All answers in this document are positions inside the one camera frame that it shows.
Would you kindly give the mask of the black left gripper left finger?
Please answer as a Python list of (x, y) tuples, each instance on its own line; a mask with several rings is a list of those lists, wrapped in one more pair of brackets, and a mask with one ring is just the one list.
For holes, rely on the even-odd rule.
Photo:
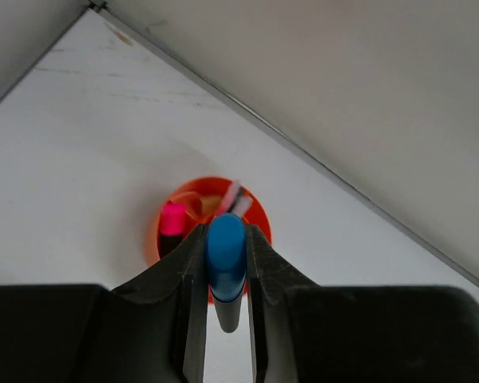
[(200, 382), (207, 229), (109, 290), (0, 286), (0, 382)]

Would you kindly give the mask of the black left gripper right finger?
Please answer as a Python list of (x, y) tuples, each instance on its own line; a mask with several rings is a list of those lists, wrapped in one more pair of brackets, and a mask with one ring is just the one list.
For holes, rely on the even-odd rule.
[(479, 304), (453, 286), (320, 286), (247, 227), (256, 382), (479, 382)]

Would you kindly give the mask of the blue cap black highlighter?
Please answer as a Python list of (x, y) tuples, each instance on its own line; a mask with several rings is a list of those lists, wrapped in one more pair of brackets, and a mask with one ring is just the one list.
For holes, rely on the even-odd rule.
[(247, 232), (237, 215), (225, 213), (208, 227), (205, 241), (205, 262), (208, 285), (216, 315), (223, 332), (236, 331), (247, 280)]

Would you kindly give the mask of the pink cap black highlighter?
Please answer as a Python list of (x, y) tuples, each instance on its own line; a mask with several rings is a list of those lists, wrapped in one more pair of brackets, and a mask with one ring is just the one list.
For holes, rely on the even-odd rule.
[(184, 237), (185, 206), (167, 203), (162, 207), (159, 224), (159, 255), (164, 258), (175, 250)]

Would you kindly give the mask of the green gel pen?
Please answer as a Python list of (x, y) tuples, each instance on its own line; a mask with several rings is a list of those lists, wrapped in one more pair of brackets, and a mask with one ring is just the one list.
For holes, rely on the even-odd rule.
[(242, 195), (238, 198), (231, 213), (238, 217), (243, 217), (252, 206), (253, 199), (249, 195)]

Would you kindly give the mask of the pink white pen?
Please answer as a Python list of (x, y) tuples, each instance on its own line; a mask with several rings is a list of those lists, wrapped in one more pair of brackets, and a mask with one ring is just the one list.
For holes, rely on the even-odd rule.
[(220, 201), (218, 214), (223, 214), (230, 210), (231, 206), (234, 204), (236, 197), (239, 195), (241, 189), (241, 184), (238, 180), (233, 180), (227, 191), (225, 192), (222, 200)]

